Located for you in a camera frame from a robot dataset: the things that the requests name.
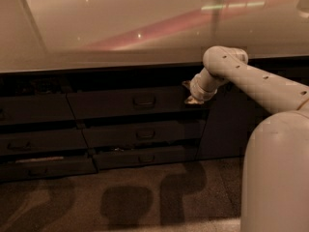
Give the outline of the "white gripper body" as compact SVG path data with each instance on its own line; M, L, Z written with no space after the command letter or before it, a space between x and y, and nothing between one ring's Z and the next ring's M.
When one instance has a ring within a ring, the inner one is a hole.
M207 102L217 93L217 90L206 91L202 87L201 80L202 76L199 73L192 78L189 84L190 95L197 102Z

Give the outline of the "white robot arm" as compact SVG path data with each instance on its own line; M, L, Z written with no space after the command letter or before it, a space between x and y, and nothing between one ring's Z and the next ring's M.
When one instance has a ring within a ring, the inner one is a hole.
M246 95L270 113L308 108L308 87L279 75L254 68L250 56L306 56L309 51L309 26L301 20L308 17L308 0L297 3L260 20L260 32L249 39L248 46L216 45L203 55L203 69L186 81L189 90L187 103L204 103L217 93L220 86L232 82ZM286 0L219 0L202 7L218 20L237 15L251 15Z

